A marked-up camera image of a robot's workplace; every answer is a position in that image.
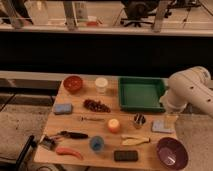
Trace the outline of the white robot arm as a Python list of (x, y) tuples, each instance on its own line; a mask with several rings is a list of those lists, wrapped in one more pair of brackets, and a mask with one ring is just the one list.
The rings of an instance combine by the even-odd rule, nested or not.
[(181, 113), (188, 103), (213, 117), (213, 91), (207, 87), (211, 80), (210, 72), (196, 66), (172, 74), (168, 89), (160, 97), (167, 113)]

